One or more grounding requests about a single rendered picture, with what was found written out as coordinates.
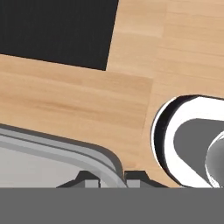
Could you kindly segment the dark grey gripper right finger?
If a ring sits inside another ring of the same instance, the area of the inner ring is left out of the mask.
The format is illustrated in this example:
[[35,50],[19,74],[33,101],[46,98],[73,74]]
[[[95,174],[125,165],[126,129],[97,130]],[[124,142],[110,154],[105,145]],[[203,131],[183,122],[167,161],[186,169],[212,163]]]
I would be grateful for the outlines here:
[[159,187],[166,188],[166,185],[150,179],[146,171],[125,171],[124,177],[129,188]]

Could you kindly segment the grey rounded-corner basin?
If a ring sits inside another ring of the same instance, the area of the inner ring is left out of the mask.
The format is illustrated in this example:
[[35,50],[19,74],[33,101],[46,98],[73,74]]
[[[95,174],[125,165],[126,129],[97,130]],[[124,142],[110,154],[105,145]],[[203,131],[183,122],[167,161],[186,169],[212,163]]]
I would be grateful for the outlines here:
[[127,186],[121,161],[104,147],[0,123],[0,187],[57,188],[80,171],[100,188]]

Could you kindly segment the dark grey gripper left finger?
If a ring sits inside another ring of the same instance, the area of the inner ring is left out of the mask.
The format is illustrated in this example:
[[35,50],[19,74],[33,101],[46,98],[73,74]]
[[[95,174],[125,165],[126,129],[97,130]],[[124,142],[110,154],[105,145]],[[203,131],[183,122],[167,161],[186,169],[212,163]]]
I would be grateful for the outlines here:
[[59,188],[100,188],[101,180],[90,171],[80,171],[75,179],[72,179]]

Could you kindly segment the black flat panel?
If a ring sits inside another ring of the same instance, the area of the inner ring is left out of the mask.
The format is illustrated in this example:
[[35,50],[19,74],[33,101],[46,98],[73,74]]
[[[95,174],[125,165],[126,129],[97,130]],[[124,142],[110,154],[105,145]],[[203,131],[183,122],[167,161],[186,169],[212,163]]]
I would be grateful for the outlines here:
[[107,66],[119,0],[0,0],[0,53]]

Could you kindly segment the white and black round thing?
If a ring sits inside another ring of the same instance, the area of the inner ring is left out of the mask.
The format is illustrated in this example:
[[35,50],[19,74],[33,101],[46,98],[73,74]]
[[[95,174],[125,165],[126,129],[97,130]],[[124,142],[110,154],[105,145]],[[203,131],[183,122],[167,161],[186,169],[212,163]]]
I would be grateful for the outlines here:
[[177,184],[224,188],[224,99],[201,94],[170,99],[154,117],[150,145]]

